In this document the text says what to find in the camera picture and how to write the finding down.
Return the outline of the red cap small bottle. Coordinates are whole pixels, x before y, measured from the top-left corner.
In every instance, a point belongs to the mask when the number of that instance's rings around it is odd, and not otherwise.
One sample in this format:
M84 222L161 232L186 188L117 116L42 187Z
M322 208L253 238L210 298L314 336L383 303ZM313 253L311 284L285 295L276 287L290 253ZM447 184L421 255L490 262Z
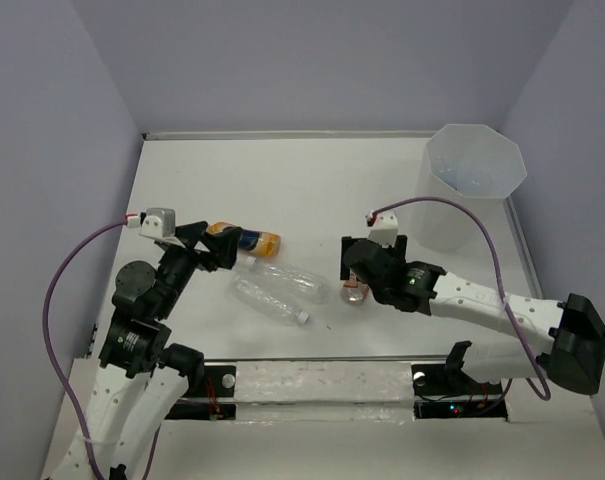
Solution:
M350 270L348 277L343 281L340 289L341 299L352 306L362 305L369 296L369 286L362 282L357 275Z

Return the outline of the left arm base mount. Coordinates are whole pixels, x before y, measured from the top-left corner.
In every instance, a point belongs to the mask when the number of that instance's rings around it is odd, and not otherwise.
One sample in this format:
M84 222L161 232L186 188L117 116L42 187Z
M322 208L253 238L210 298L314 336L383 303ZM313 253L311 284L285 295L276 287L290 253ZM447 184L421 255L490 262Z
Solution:
M166 415L166 420L231 421L236 418L234 400L237 368L230 363L207 363L203 379L189 387Z

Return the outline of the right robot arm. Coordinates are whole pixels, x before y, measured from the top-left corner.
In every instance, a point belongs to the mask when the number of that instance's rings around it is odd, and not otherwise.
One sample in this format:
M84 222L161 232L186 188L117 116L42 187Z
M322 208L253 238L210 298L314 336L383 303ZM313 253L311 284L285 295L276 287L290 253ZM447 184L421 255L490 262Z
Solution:
M513 346L455 342L442 368L450 390L464 392L476 382L542 373L570 392L588 396L599 392L605 324L588 298L574 293L564 301L502 296L440 266L409 262L405 253L404 236L387 247L366 238L344 237L340 276L354 274L381 305L466 321L516 340Z

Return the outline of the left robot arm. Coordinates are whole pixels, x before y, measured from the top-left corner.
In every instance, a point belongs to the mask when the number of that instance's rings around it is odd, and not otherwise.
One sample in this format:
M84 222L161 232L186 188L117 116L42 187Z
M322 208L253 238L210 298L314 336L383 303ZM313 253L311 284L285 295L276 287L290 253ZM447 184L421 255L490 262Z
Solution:
M53 293L70 262L93 240L115 229L136 229L163 254L157 266L126 264L116 275L113 314L98 355L89 402L82 406L54 352L50 333ZM164 325L194 272L231 269L241 230L210 233L205 221L176 225L172 212L128 214L80 241L57 268L47 288L41 330L48 360L78 421L54 479L127 479L145 448L154 448L172 404L203 383L204 356L171 344Z

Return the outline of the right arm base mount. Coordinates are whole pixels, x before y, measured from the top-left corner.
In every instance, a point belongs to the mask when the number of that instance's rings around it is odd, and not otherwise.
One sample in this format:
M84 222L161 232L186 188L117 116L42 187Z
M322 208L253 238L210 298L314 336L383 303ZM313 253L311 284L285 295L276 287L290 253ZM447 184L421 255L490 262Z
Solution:
M506 391L501 383L478 383L462 371L470 341L457 342L439 363L411 365L417 420L508 419Z

